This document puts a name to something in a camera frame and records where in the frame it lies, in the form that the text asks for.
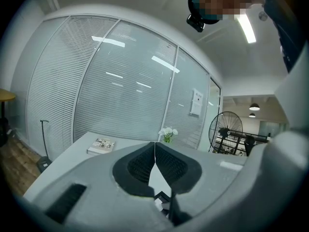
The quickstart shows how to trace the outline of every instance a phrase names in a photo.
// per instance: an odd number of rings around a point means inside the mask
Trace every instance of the glass door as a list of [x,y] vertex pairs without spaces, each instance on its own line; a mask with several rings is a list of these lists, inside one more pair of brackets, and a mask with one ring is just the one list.
[[211,144],[209,142],[208,132],[209,132],[209,127],[211,125],[211,122],[219,114],[220,92],[221,92],[220,88],[211,79],[205,123],[203,127],[201,140],[197,148],[200,151],[208,152],[210,149]]

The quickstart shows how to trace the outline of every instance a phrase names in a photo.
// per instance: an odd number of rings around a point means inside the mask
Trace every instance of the round table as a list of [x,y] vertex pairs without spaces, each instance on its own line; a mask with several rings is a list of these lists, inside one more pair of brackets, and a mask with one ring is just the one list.
[[2,135],[0,137],[0,147],[3,146],[7,140],[7,134],[6,134],[6,126],[7,119],[5,118],[5,112],[4,112],[4,103],[8,101],[12,101],[15,99],[15,94],[12,92],[9,92],[5,89],[0,88],[0,102],[1,102],[1,125],[2,125]]

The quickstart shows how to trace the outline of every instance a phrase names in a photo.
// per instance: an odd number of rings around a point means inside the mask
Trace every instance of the white desk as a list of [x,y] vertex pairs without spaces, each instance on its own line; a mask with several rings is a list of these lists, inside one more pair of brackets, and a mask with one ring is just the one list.
[[71,170],[82,161],[93,157],[93,155],[87,154],[87,149],[97,138],[109,138],[112,141],[115,141],[116,143],[113,150],[148,142],[142,140],[116,138],[87,132],[84,136],[72,144],[65,152],[63,152],[55,161],[53,161],[53,163],[29,187],[29,189],[24,194],[24,198],[29,202],[32,202],[40,193],[40,191],[42,191],[50,183],[55,181],[57,178]]

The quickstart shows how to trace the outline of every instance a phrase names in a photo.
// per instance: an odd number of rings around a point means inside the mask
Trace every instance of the black fan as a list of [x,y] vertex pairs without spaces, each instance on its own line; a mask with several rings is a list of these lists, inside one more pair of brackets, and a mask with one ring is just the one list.
[[213,119],[209,128],[209,141],[213,152],[229,154],[235,150],[233,135],[242,134],[242,122],[232,112],[222,112]]

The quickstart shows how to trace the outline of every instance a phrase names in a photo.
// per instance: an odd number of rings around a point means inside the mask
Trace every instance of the horizontal blinds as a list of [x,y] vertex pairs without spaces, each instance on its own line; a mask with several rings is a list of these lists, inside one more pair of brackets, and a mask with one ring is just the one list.
[[87,131],[156,141],[166,107],[176,46],[120,22],[102,42],[82,83],[74,140]]
[[44,49],[30,84],[27,119],[32,148],[44,155],[41,119],[46,147],[52,160],[71,145],[74,101],[83,72],[100,39],[115,23],[102,17],[70,17]]
[[[194,90],[202,93],[200,115],[191,114]],[[174,82],[164,127],[172,127],[178,135],[172,137],[174,145],[197,149],[206,114],[209,92],[209,74],[179,50]]]
[[16,65],[11,84],[11,92],[16,94],[16,99],[8,103],[9,118],[12,128],[25,140],[28,140],[26,102],[33,70],[49,39],[66,18],[42,22],[30,37]]

